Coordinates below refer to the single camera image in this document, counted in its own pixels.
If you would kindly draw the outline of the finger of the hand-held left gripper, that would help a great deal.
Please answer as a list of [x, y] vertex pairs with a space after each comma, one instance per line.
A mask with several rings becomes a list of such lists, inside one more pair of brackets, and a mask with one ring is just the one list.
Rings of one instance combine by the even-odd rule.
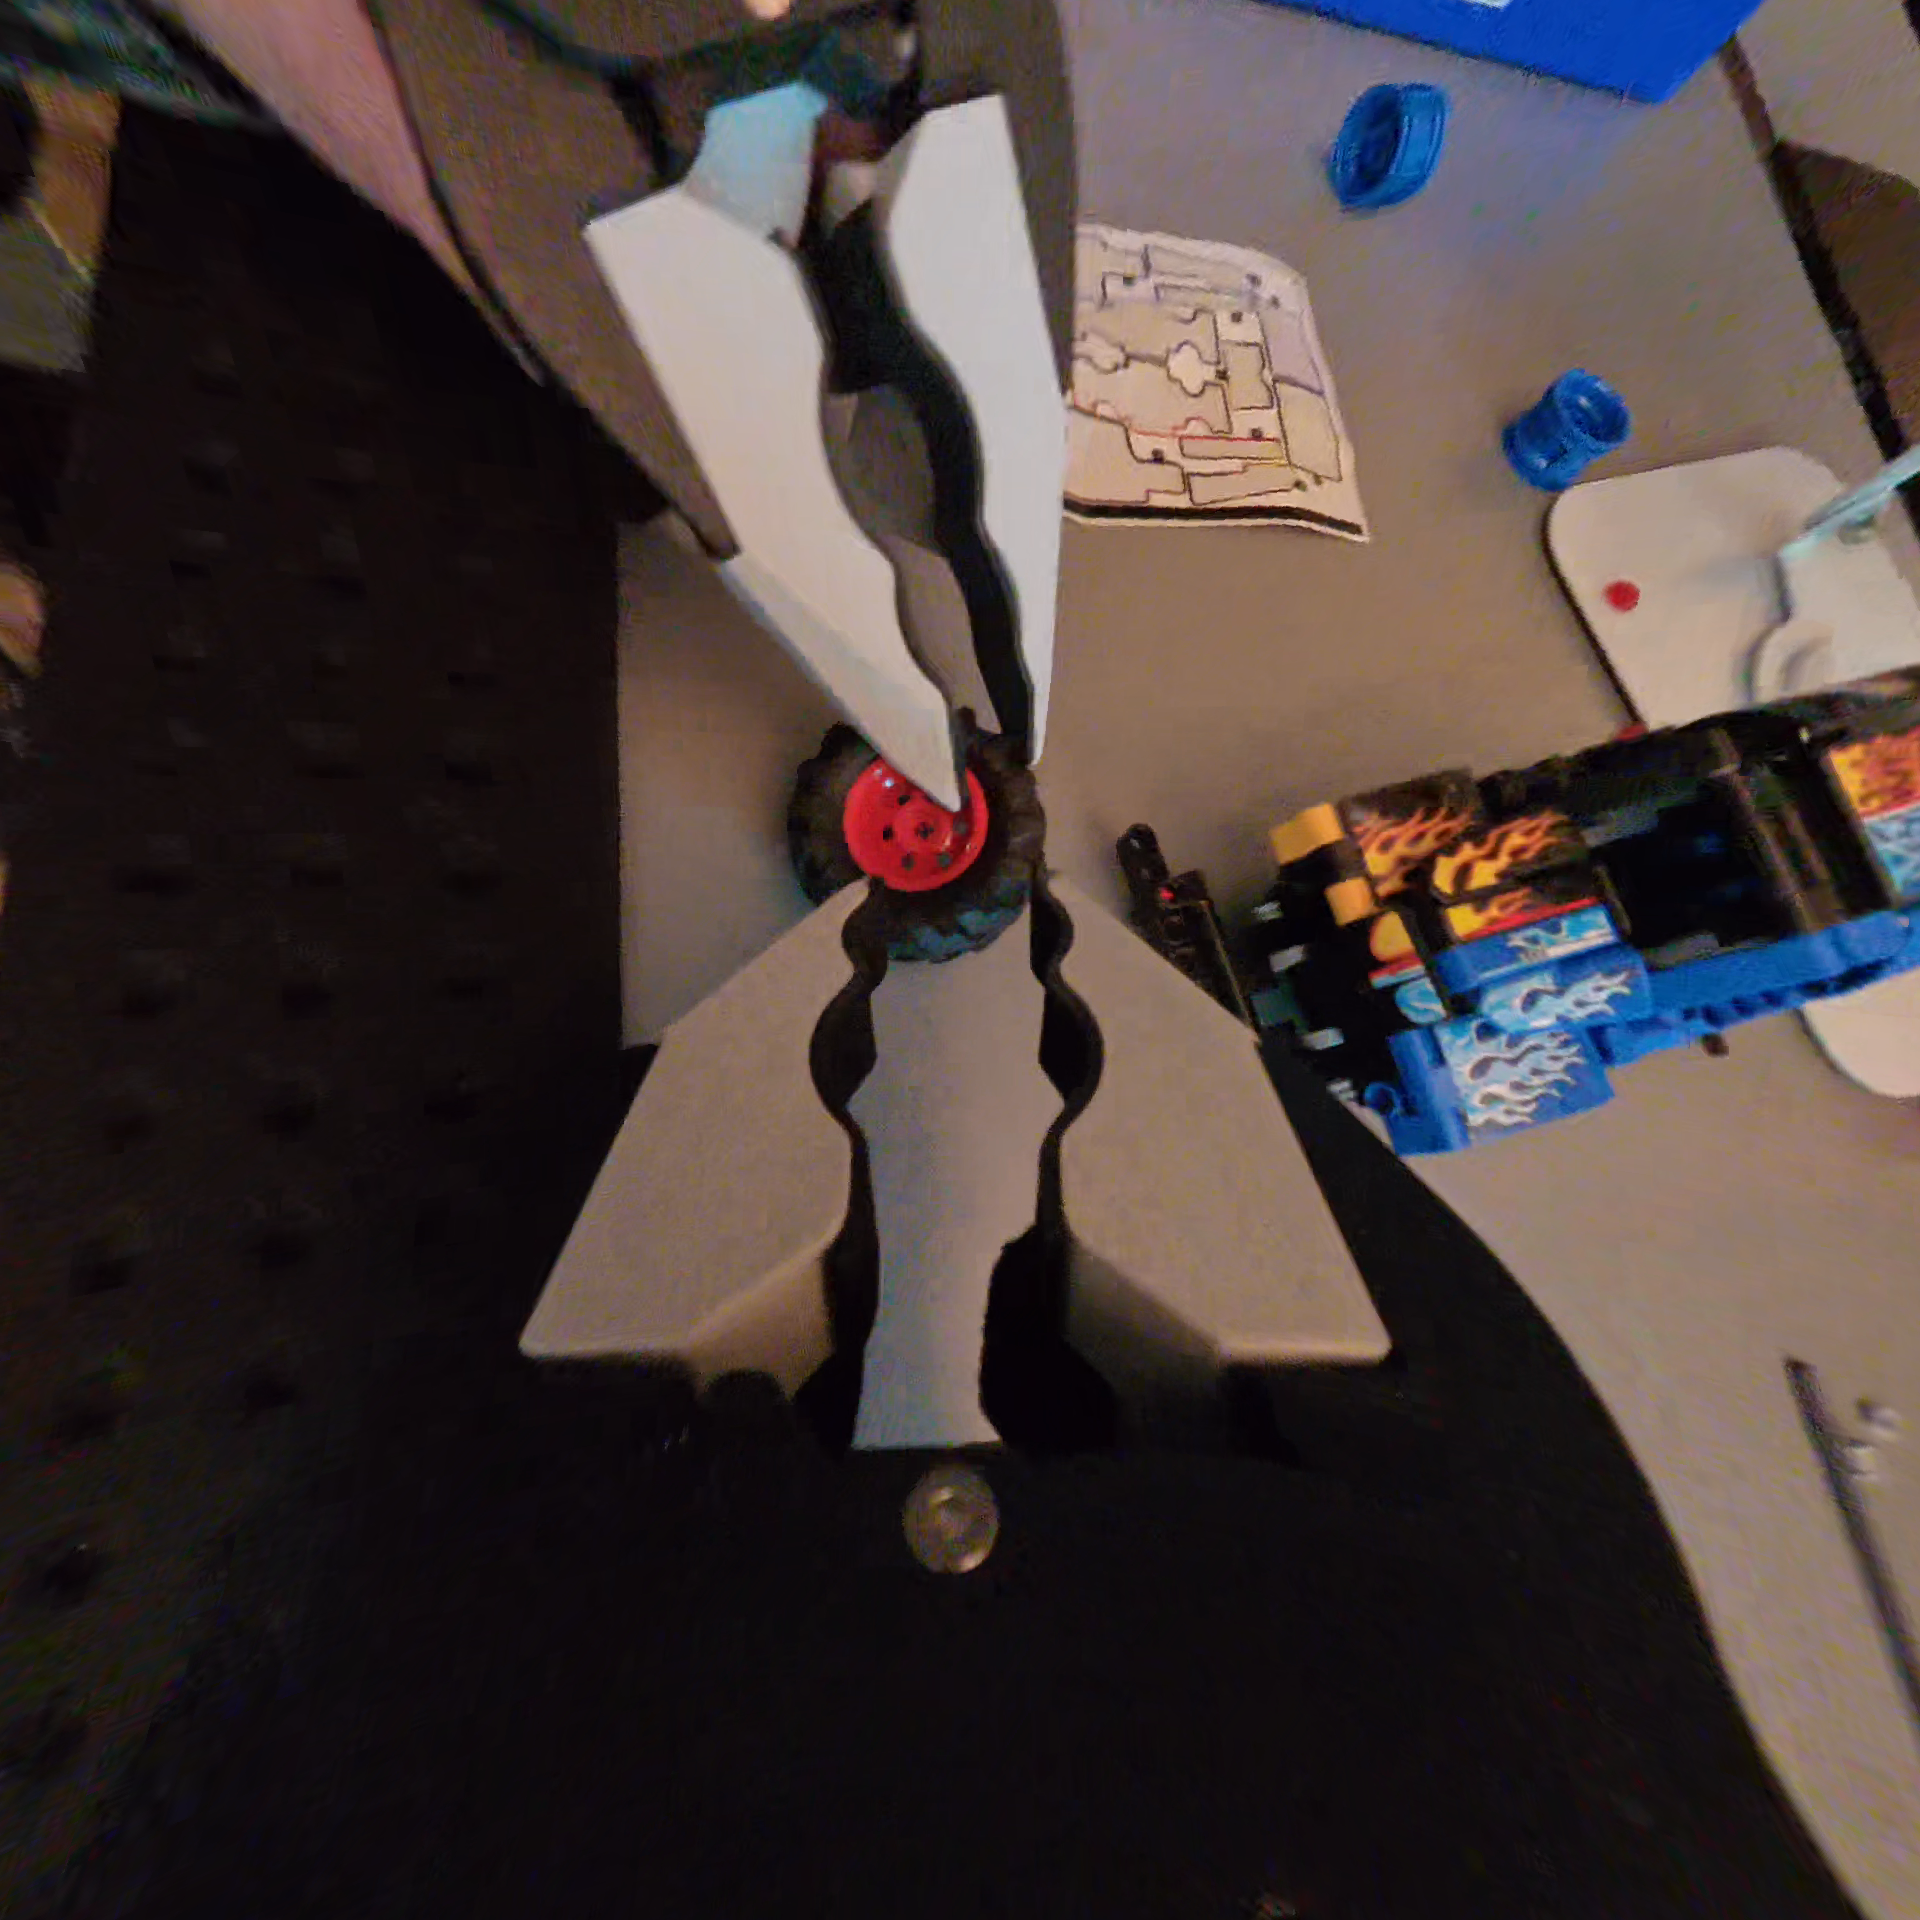
[[1003, 92], [926, 113], [880, 169], [878, 262], [932, 404], [934, 527], [1001, 733], [1047, 745], [1066, 390]]
[[717, 497], [721, 581], [882, 756], [962, 805], [947, 697], [902, 630], [895, 572], [826, 449], [829, 348], [793, 252], [829, 99], [779, 85], [711, 110], [688, 172], [586, 228]]

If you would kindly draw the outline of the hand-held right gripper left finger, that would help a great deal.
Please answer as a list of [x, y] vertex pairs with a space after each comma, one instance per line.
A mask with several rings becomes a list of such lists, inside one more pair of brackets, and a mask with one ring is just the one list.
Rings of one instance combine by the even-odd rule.
[[852, 883], [674, 1022], [520, 1332], [546, 1365], [707, 1395], [758, 1380], [852, 1448], [880, 1305], [871, 999], [891, 921]]

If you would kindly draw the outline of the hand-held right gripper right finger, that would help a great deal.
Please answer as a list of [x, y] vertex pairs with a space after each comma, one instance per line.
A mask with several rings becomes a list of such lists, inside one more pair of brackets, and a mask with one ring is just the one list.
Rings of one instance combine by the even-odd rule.
[[1121, 1443], [1212, 1443], [1231, 1391], [1368, 1375], [1393, 1336], [1253, 1026], [1068, 879], [1029, 895], [1044, 1294]]

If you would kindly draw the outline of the white sticker sheet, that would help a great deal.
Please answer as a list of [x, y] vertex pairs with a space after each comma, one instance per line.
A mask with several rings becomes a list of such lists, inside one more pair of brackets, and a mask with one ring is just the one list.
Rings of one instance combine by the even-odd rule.
[[1354, 439], [1309, 279], [1272, 253], [1083, 221], [1066, 514], [1367, 544]]

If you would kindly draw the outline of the black rubber tire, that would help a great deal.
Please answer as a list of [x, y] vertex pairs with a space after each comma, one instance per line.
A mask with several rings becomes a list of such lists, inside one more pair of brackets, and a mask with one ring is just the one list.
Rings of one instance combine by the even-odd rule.
[[1039, 779], [1010, 741], [964, 712], [964, 768], [976, 771], [988, 801], [988, 842], [976, 868], [932, 895], [895, 895], [861, 875], [844, 846], [841, 809], [852, 779], [882, 759], [844, 725], [831, 727], [800, 761], [785, 817], [793, 875], [809, 901], [829, 901], [855, 883], [875, 883], [886, 898], [891, 958], [942, 965], [986, 950], [1013, 927], [1044, 871], [1047, 817]]

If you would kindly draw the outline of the small red wheel hub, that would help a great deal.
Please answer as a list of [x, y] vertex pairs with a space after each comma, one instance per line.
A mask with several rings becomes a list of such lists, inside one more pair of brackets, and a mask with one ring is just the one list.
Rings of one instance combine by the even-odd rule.
[[986, 853], [988, 826], [976, 771], [964, 774], [962, 805], [947, 809], [886, 759], [852, 779], [841, 809], [855, 868], [895, 895], [932, 895], [968, 876]]

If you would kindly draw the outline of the blue black brick truck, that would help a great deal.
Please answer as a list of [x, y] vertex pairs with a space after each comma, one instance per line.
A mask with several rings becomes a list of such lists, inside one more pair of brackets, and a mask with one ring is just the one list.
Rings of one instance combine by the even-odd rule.
[[1260, 1029], [1403, 1157], [1586, 1115], [1612, 1073], [1917, 970], [1917, 670], [1270, 834]]

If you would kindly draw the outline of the grey desk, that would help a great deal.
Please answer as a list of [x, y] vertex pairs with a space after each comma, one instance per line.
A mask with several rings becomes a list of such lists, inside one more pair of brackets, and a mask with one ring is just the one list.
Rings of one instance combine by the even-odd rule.
[[[1068, 529], [1057, 849], [1148, 815], [1253, 884], [1272, 811], [1533, 759], [1619, 704], [1495, 435], [1569, 363], [1649, 457], [1872, 453], [1739, 110], [1666, 110], [1260, 4], [1068, 4], [1085, 203], [1267, 241], [1332, 333], [1368, 550]], [[1380, 83], [1443, 85], [1408, 206], [1337, 206]], [[717, 1459], [643, 1588], [663, 1678], [583, 1918], [1914, 1918], [1917, 1734], [1784, 1360], [1917, 1478], [1917, 1126], [1772, 1022], [1592, 1121], [1399, 1170], [1290, 1117], [1410, 1358], [1309, 1455], [994, 1459], [983, 1570], [902, 1462]]]

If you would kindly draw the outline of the person's left hand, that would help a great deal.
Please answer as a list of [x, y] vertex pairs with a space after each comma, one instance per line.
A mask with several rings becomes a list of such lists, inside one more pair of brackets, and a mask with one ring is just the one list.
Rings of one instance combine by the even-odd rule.
[[158, 4], [301, 146], [382, 210], [467, 296], [456, 237], [363, 4]]

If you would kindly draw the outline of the dark perforated panel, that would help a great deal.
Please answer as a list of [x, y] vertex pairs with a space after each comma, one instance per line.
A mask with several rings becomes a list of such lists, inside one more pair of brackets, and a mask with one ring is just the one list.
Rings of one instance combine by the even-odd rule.
[[123, 118], [2, 693], [2, 1914], [64, 1918], [301, 1481], [617, 1041], [583, 409], [291, 139]]

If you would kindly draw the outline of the blue wheel hub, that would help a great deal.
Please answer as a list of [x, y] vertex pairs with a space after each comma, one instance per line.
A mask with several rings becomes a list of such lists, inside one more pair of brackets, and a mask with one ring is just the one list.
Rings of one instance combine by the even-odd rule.
[[1569, 368], [1503, 430], [1507, 468], [1556, 495], [1619, 451], [1634, 431], [1625, 398], [1595, 371]]
[[1453, 99], [1443, 85], [1380, 83], [1346, 110], [1327, 154], [1337, 206], [1378, 214], [1408, 206], [1434, 177]]

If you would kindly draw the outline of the blue storage bin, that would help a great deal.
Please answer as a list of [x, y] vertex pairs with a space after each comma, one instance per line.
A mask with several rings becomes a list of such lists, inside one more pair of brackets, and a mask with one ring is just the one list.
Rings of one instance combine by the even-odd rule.
[[1666, 103], [1718, 57], [1761, 4], [1292, 4], [1290, 9], [1636, 103]]

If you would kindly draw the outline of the black axle rod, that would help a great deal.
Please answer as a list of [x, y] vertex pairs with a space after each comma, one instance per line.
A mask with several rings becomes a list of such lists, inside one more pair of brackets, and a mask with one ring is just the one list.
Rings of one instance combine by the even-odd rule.
[[1906, 1720], [1917, 1734], [1917, 1630], [1869, 1506], [1877, 1455], [1872, 1446], [1858, 1439], [1836, 1416], [1813, 1362], [1790, 1355], [1784, 1360], [1784, 1377], [1827, 1499], [1836, 1508], [1847, 1552], [1858, 1569], [1865, 1605], [1880, 1627], [1880, 1641], [1886, 1644], [1886, 1657], [1901, 1694]]

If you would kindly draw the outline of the white book stand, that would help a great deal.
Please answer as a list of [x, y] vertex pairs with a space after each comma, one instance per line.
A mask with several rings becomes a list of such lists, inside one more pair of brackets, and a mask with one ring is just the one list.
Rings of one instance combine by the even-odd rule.
[[[1585, 480], [1546, 514], [1550, 562], [1645, 729], [1917, 663], [1917, 591], [1886, 535], [1901, 457], [1858, 490], [1794, 449]], [[1610, 578], [1636, 611], [1600, 603]]]

